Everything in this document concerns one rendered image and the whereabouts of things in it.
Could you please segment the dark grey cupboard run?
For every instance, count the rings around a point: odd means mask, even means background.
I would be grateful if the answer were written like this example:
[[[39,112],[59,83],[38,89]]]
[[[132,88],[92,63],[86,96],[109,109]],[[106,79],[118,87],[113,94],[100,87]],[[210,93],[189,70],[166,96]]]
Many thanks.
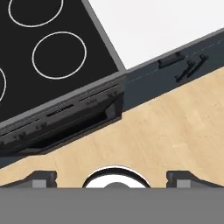
[[[3,169],[15,163],[36,164],[37,162],[41,161],[43,158],[44,158],[43,155],[30,155],[30,156],[21,155],[18,157],[0,157],[0,169]]]
[[[158,60],[176,52],[182,53],[185,58],[173,65],[158,67]],[[187,78],[186,75],[180,82],[176,82],[175,77],[187,68],[187,61],[195,61],[196,66],[201,54],[209,56],[203,66],[191,77]],[[132,109],[221,67],[224,67],[224,29],[130,69],[127,73],[123,110]]]

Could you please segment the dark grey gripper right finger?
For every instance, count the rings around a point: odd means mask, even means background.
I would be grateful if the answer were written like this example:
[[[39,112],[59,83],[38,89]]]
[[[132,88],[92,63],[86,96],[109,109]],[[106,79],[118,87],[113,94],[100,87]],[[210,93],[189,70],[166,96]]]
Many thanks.
[[[223,188],[223,185],[218,185],[203,179],[197,178],[190,171],[168,171],[166,173],[167,188],[196,188],[196,187],[214,187]]]

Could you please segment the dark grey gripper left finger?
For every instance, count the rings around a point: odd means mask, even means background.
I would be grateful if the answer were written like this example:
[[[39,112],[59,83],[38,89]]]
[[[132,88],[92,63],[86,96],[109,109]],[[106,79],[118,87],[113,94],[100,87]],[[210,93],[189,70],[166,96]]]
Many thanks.
[[[23,179],[1,185],[1,188],[56,188],[57,177],[56,171],[34,171]]]

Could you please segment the black hob with white rings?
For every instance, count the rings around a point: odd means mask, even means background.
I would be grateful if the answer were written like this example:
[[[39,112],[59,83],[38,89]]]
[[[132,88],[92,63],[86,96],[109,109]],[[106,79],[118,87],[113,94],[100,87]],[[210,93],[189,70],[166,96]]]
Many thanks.
[[[88,0],[0,0],[0,130],[123,69]]]

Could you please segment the round white and black thing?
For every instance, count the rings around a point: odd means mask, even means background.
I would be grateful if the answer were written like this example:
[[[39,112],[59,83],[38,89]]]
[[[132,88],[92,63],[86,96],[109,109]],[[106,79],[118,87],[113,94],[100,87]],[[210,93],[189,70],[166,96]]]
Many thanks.
[[[84,181],[83,188],[150,188],[149,182],[129,167],[109,165],[93,171]]]

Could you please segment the black oven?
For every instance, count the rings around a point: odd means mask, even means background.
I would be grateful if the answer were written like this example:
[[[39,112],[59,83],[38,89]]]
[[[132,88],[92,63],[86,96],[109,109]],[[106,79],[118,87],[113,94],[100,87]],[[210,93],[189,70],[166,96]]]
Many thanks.
[[[42,154],[122,116],[124,77],[0,131],[0,158]]]

